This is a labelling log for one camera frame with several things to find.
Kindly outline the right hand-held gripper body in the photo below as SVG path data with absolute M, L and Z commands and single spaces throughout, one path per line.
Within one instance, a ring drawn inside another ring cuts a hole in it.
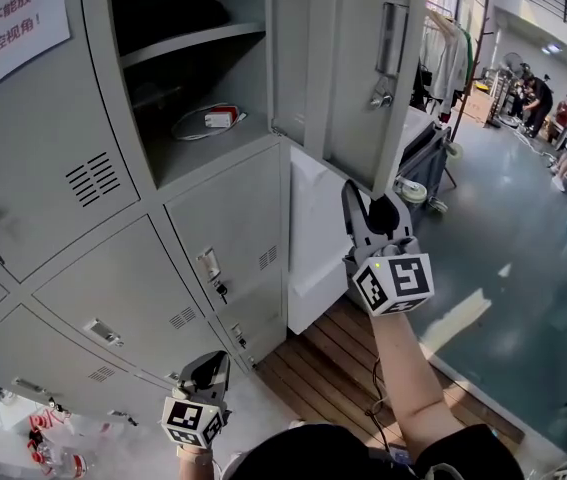
M 363 259 L 352 283 L 372 317 L 411 311 L 434 296 L 430 258 L 416 237 L 393 241 Z

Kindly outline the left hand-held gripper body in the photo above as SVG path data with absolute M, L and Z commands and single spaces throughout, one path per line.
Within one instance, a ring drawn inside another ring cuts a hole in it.
M 178 388 L 164 402 L 161 426 L 172 442 L 210 448 L 227 425 L 231 411 L 225 387 L 186 393 Z

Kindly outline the grey metal locker cabinet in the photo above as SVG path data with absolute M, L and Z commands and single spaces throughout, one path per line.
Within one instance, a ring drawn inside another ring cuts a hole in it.
M 187 363 L 220 350 L 248 371 L 286 335 L 290 148 L 269 128 L 266 0 L 81 1 L 138 200 L 23 281 L 0 265 L 0 387 L 151 425 Z M 218 103 L 247 117 L 172 137 Z

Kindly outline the person's left forearm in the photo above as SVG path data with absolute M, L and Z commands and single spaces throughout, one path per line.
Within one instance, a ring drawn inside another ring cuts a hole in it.
M 207 460 L 203 463 L 195 463 L 181 458 L 179 461 L 178 480 L 216 480 L 213 461 Z

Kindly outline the person's right forearm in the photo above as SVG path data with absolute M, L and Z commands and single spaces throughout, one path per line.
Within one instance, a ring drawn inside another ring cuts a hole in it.
M 417 459 L 429 446 L 462 429 L 403 313 L 371 319 L 390 407 L 407 449 Z

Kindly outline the white box unit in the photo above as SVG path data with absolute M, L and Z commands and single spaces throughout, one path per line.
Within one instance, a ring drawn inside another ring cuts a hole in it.
M 345 180 L 291 149 L 288 327 L 303 333 L 348 290 L 352 247 L 341 201 Z

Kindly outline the grey wheeled cart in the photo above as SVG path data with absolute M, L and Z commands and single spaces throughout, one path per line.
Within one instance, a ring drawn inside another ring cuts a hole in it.
M 428 213 L 447 212 L 447 205 L 438 197 L 439 189 L 444 176 L 457 188 L 448 162 L 462 155 L 462 147 L 452 140 L 452 130 L 434 123 L 405 146 L 393 190 L 407 204 L 414 223 Z

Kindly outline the wooden plank platform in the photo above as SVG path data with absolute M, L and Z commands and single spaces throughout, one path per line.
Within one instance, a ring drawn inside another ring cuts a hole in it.
M 385 443 L 402 447 L 388 406 L 381 406 L 374 418 L 366 415 L 378 395 L 372 378 L 375 360 L 370 319 L 342 298 L 302 334 L 290 334 L 256 372 L 301 418 L 337 423 L 376 448 Z

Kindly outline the person's black shirt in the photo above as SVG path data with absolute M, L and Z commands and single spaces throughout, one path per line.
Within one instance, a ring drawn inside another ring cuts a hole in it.
M 309 424 L 245 453 L 224 480 L 524 480 L 524 475 L 484 424 L 438 440 L 411 464 L 366 446 L 342 426 Z

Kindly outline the wooden coat stand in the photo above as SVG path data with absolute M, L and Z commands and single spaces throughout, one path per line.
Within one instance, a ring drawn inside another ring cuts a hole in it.
M 489 35 L 491 33 L 488 33 L 485 29 L 486 29 L 486 24 L 489 21 L 489 16 L 488 16 L 488 11 L 489 11 L 489 6 L 490 6 L 490 0 L 484 0 L 484 13 L 483 13 L 483 17 L 482 17 L 482 21 L 481 21 L 481 27 L 480 27 L 480 33 L 479 33 L 479 38 L 477 40 L 477 44 L 476 44 L 476 51 L 475 51 L 475 56 L 474 56 L 474 60 L 473 60 L 473 64 L 472 64 L 472 69 L 470 71 L 470 77 L 469 80 L 466 84 L 464 93 L 463 93 L 463 97 L 461 99 L 461 106 L 459 111 L 457 112 L 457 118 L 456 118 L 456 122 L 454 124 L 454 127 L 452 129 L 452 133 L 451 133 L 451 137 L 450 140 L 452 142 L 454 142 L 455 138 L 456 138 L 456 134 L 458 132 L 461 120 L 464 116 L 465 113 L 465 108 L 466 105 L 468 103 L 470 94 L 472 92 L 472 88 L 474 86 L 474 82 L 476 80 L 476 70 L 477 67 L 480 63 L 480 55 L 481 55 L 481 50 L 482 50 L 482 45 L 483 45 L 483 40 L 484 37 L 486 35 Z

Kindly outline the clear water jug red cap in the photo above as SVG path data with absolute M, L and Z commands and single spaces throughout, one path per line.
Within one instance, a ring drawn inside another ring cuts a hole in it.
M 82 480 L 88 472 L 83 455 L 49 442 L 39 443 L 31 455 L 47 479 Z
M 61 443 L 71 436 L 68 420 L 65 413 L 48 407 L 29 416 L 31 430 L 40 432 L 45 439 L 55 443 Z

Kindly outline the black hanging clothes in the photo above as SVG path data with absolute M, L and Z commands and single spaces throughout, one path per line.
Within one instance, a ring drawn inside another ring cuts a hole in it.
M 411 107 L 432 114 L 436 107 L 442 105 L 443 99 L 434 96 L 437 76 L 437 69 L 431 71 L 421 61 L 418 62 L 410 99 Z

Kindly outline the cardboard box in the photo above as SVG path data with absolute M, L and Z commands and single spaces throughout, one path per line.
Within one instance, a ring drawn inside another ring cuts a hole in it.
M 467 97 L 463 115 L 484 126 L 489 118 L 494 98 L 474 87 Z

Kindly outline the white hanging clothes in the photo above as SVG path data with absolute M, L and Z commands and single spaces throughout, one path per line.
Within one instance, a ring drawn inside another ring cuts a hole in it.
M 434 96 L 442 98 L 439 117 L 448 119 L 463 96 L 473 64 L 471 36 L 453 19 L 427 8 L 420 49 L 420 61 L 438 70 Z

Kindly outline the standing fan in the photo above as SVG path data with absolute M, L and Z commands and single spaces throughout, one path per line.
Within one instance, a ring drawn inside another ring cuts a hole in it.
M 529 65 L 518 53 L 508 52 L 501 58 L 499 69 L 510 77 L 522 78 L 529 71 Z

